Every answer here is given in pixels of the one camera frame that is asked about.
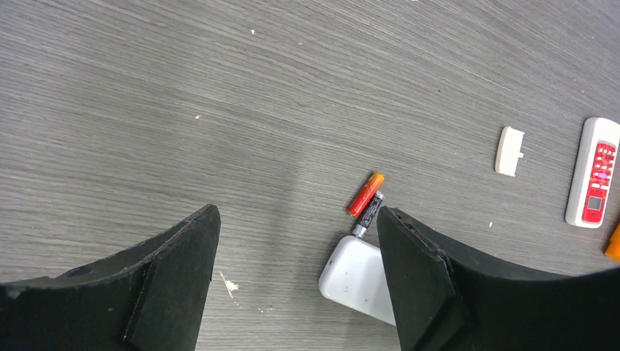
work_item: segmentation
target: table surface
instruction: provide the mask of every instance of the table surface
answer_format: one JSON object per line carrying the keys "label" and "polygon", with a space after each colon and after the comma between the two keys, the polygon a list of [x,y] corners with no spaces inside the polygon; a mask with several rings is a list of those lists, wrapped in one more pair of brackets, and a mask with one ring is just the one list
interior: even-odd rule
{"label": "table surface", "polygon": [[[386,205],[484,252],[614,266],[620,183],[598,230],[564,209],[583,121],[620,120],[620,1],[5,0],[0,36],[2,281],[213,203],[197,350],[397,350],[317,289],[371,170]],[[494,172],[505,126],[515,178]]]}

